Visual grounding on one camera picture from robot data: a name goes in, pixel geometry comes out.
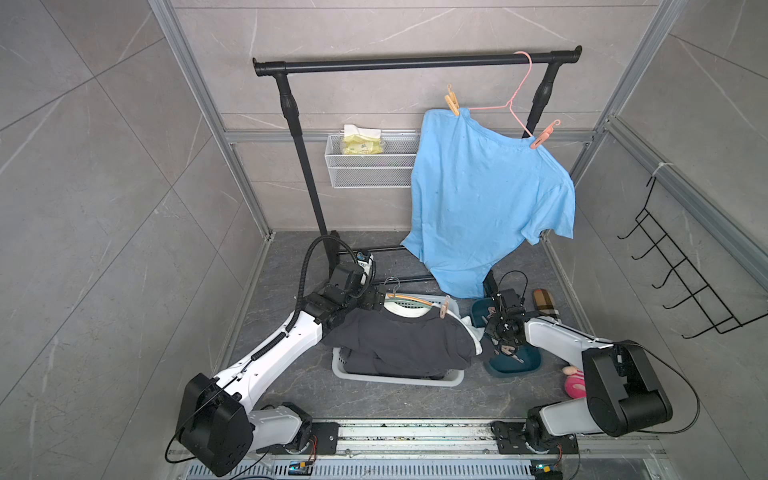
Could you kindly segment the dark grey garment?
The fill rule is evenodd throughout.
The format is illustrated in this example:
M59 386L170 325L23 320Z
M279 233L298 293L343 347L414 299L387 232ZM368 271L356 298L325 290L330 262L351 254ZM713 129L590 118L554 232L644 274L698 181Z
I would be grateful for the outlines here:
M483 352L475 355L462 324L451 317L441 319L436 308L422 320L408 320L386 309L356 309L323 343L341 348L353 373L432 376L464 370L483 356Z

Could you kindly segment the light blue t-shirt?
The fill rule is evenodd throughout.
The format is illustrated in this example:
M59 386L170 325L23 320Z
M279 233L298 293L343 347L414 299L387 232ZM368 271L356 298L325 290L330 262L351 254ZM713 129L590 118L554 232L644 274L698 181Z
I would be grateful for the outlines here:
M533 138L487 129L466 109L425 113L411 196L402 244L457 298L482 296L491 268L522 243L537 244L542 232L573 236L569 173Z

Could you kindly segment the yellow clothespin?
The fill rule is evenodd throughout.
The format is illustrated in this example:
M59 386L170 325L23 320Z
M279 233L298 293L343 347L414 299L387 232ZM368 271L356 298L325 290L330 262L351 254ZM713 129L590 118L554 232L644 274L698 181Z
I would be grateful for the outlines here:
M444 99L445 99L445 102L446 102L447 106L449 107L450 111L455 116L459 116L460 115L460 105L459 105L458 98L457 98L455 92L453 91L453 88L452 88L451 84L447 85L447 94L445 95Z

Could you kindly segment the pink wire hanger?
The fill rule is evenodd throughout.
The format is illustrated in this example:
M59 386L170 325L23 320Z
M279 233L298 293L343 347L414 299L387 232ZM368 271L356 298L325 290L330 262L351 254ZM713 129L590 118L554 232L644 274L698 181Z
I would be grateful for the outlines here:
M510 98L502 105L496 105L496 106L483 106L483 107L468 107L468 110L470 111L495 111L495 110L507 110L513 118L516 120L516 122L523 128L523 132L527 134L529 137L533 136L533 133L531 130L526 126L526 124L520 119L520 117L515 113L514 108L514 102L520 92L520 90L523 88L525 83L527 82L532 69L533 69L533 59L531 55L523 50L518 50L514 52L515 55L523 55L525 59L527 60L527 71L518 83L517 87L515 88L514 92L511 94Z

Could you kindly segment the green plastic hanger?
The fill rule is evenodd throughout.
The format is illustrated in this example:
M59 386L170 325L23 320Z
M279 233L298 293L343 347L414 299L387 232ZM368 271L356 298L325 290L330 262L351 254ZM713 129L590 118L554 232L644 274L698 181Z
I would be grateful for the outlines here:
M391 313L403 316L403 317L419 317L424 315L426 311L432 308L440 308L439 303L433 302L433 305L427 306L407 300L385 299L384 308Z

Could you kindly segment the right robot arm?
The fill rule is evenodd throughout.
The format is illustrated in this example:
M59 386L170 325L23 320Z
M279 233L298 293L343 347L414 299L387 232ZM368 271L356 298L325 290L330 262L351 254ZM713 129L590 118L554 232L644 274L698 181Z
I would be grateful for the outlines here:
M641 344L590 336L543 311L528 311L513 289L502 290L493 273L483 280L493 301L485 333L501 356L515 360L538 348L560 358L571 377L584 380L584 394L527 413L522 438L533 452L544 453L575 435L656 434L655 426L673 418L673 406L651 363L662 359Z

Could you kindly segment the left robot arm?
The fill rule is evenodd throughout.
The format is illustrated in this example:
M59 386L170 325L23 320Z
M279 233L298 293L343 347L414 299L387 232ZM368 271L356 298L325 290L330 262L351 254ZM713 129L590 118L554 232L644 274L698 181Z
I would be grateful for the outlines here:
M312 255L302 262L296 304L291 315L267 339L239 361L208 377L198 374L185 386L171 438L214 475L231 473L251 450L273 447L303 452L311 442L312 418L292 403L257 409L272 383L301 355L312 349L347 314L377 309L383 295L374 287L376 264L367 250L353 250L334 235L311 243L335 244L348 259L338 262L315 291L305 291Z

